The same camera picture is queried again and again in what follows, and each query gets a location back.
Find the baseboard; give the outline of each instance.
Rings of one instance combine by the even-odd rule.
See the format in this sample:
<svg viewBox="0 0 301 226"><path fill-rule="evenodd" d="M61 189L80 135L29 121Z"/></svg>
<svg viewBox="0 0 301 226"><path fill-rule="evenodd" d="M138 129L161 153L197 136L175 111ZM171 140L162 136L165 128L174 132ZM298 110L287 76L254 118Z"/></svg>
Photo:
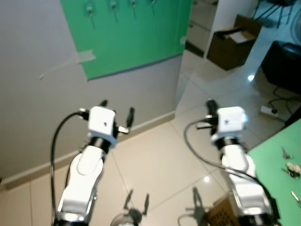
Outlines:
<svg viewBox="0 0 301 226"><path fill-rule="evenodd" d="M163 124L165 122L168 122L170 120L174 119L174 111L164 114L160 117L157 117L153 120L147 121L145 123L142 123L138 126L135 126L132 128L132 131L129 135L121 135L118 137L118 142L122 142L124 140L127 140L133 136L136 136L140 133L143 133L151 128L154 128L160 124ZM64 166L67 166L70 164L70 162L73 160L73 158L78 154L77 151L72 152L68 155L62 156L55 161L55 169L60 169ZM26 182L32 181L34 179L37 179L43 175L46 175L49 173L49 166L50 163L45 163L43 165L37 166L35 168L29 169L25 172L19 173L17 175L5 178L2 180L0 185L0 191L5 189L11 189L14 187L17 187L21 184L24 184Z"/></svg>

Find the power strip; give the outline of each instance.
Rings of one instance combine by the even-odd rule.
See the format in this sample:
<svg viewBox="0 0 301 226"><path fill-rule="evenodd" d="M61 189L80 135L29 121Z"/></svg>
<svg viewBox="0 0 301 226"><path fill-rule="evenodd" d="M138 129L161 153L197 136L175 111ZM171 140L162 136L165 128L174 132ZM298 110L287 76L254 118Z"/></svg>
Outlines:
<svg viewBox="0 0 301 226"><path fill-rule="evenodd" d="M260 108L260 113L270 117L270 118L278 118L278 112L275 110L273 110L272 108L270 107L267 107L267 106L264 106L262 105L261 108Z"/></svg>

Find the open cardboard box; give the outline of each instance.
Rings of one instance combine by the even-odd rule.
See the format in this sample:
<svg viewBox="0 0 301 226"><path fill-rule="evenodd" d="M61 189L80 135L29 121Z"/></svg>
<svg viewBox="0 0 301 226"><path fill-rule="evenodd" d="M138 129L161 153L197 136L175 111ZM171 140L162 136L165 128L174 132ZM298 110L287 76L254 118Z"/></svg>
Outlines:
<svg viewBox="0 0 301 226"><path fill-rule="evenodd" d="M225 70L243 65L262 24L237 15L234 27L214 33L207 58Z"/></svg>

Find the green board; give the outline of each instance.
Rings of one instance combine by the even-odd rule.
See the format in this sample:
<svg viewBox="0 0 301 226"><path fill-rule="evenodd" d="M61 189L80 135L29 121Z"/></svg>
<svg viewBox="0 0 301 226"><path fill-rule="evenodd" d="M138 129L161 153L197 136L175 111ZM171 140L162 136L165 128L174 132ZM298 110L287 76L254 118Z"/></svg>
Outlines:
<svg viewBox="0 0 301 226"><path fill-rule="evenodd" d="M293 159L283 159L282 147ZM301 180L294 179L283 172L285 164L291 162L301 165L301 120L266 140L250 153L256 166L258 179L277 200L282 226L301 225L301 207L291 194L301 197Z"/></svg>
<svg viewBox="0 0 301 226"><path fill-rule="evenodd" d="M77 51L96 56L82 65L88 80L184 51L192 0L134 2L135 8L132 0L61 0Z"/></svg>

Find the black chair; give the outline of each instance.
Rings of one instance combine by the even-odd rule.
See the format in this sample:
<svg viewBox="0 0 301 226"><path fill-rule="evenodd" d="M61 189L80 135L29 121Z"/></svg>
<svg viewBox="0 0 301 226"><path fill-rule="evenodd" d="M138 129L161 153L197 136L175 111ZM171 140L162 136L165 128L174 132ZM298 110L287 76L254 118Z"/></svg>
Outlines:
<svg viewBox="0 0 301 226"><path fill-rule="evenodd" d="M255 17L256 15L256 12L260 6L260 3L262 2L263 0L259 0L258 1L258 4L255 8L255 12L254 12L254 15L253 15L253 18ZM270 12L266 18L268 18L270 15L272 15L274 12L276 12L279 8L280 8L280 15L279 15L279 19L278 19L278 23L277 23L277 29L279 28L280 26L280 22L281 22L281 18L283 17L282 16L282 13L283 13L283 8L284 7L291 7L290 8L290 12L288 14L288 17L287 17L287 21L286 21L286 24L288 24L289 20L290 20L290 17L291 17L291 14L292 14L292 10L293 10L293 6L295 4L297 0L267 0L267 2L271 3L272 6L267 9L264 13L262 13L259 17L257 17L255 20L258 20L259 18L263 17L266 13L270 12L272 9L273 11Z"/></svg>

